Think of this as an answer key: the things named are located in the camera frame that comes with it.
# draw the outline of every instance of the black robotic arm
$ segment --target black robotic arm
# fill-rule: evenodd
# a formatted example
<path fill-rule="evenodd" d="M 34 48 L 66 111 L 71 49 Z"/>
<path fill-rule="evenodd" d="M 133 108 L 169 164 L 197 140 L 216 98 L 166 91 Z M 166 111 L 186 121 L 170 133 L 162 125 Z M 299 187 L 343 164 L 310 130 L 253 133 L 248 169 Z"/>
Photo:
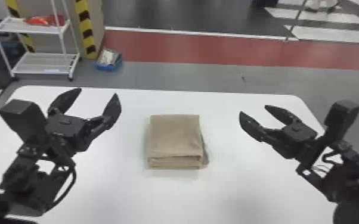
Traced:
<path fill-rule="evenodd" d="M 334 224 L 359 224 L 359 153 L 343 140 L 359 113 L 359 105 L 351 101 L 334 103 L 324 121 L 326 132 L 319 138 L 316 138 L 315 130 L 286 109 L 271 105 L 266 105 L 265 109 L 285 127 L 267 129 L 240 112 L 242 129 L 255 140 L 273 146 L 284 158 L 300 162 L 296 172 L 329 201 L 338 204 Z M 327 147 L 332 151 L 321 156 Z M 334 155 L 340 155 L 342 162 L 331 160 Z M 332 167 L 329 170 L 316 167 L 314 163 L 320 158 Z M 325 175 L 321 176 L 317 171 L 325 172 Z"/>
<path fill-rule="evenodd" d="M 59 95 L 51 103 L 47 118 L 34 102 L 13 99 L 0 109 L 0 116 L 24 142 L 0 183 L 4 190 L 0 194 L 0 223 L 25 223 L 5 216 L 42 216 L 56 206 L 76 180 L 72 157 L 86 151 L 95 138 L 116 123 L 121 114 L 116 94 L 101 116 L 82 119 L 65 115 L 80 92 L 76 88 Z M 51 161 L 55 166 L 50 173 L 42 172 L 39 160 Z M 56 198 L 70 175 L 70 185 Z"/>

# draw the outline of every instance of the folded towel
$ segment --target folded towel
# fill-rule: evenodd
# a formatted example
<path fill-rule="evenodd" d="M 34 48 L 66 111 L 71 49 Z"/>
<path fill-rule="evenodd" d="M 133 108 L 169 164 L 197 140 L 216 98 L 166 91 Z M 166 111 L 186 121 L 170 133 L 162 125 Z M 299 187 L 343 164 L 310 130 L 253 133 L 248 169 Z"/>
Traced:
<path fill-rule="evenodd" d="M 198 115 L 152 115 L 146 150 L 152 168 L 199 169 L 209 163 Z"/>

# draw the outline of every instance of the shelf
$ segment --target shelf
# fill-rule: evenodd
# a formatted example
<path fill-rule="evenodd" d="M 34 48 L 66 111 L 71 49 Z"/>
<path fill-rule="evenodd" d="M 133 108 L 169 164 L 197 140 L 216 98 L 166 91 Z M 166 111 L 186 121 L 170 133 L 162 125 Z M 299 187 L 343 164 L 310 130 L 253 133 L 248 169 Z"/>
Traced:
<path fill-rule="evenodd" d="M 64 54 L 27 52 L 12 72 L 20 74 L 69 74 L 75 68 L 78 59 L 79 54 L 67 54 L 67 61 L 65 61 Z"/>
<path fill-rule="evenodd" d="M 61 33 L 64 33 L 69 25 L 70 20 L 66 20 L 64 26 L 60 26 Z M 58 29 L 55 26 L 29 25 L 22 18 L 7 17 L 0 22 L 0 32 L 57 35 Z"/>

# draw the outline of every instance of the yellow and black striped pillar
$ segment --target yellow and black striped pillar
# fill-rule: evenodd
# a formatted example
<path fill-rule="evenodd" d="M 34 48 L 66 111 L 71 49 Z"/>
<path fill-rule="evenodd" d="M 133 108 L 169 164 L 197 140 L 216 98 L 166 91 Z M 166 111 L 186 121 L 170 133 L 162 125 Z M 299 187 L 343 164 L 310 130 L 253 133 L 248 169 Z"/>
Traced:
<path fill-rule="evenodd" d="M 11 16 L 16 17 L 16 18 L 21 18 L 20 13 L 18 11 L 17 0 L 5 0 L 5 3 L 7 4 L 7 8 L 9 10 Z M 34 52 L 35 48 L 33 47 L 33 42 L 32 42 L 32 39 L 29 37 L 29 35 L 26 33 L 21 33 L 21 38 L 22 38 L 23 42 L 25 43 L 28 51 Z"/>
<path fill-rule="evenodd" d="M 82 34 L 82 43 L 86 51 L 86 57 L 87 59 L 96 59 L 97 50 L 92 31 L 92 21 L 88 11 L 88 1 L 75 0 L 75 10 L 79 18 L 79 29 Z"/>

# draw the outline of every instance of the floor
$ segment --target floor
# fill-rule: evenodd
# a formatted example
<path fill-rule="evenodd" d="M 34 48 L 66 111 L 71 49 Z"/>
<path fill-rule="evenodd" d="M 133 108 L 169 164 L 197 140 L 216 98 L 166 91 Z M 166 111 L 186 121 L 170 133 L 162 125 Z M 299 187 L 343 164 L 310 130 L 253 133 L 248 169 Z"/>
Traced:
<path fill-rule="evenodd" d="M 340 1 L 332 14 L 325 8 L 302 12 L 296 20 L 302 2 L 279 0 L 276 7 L 258 9 L 252 0 L 111 0 L 103 2 L 103 10 L 112 27 L 359 43 L 359 0 Z"/>

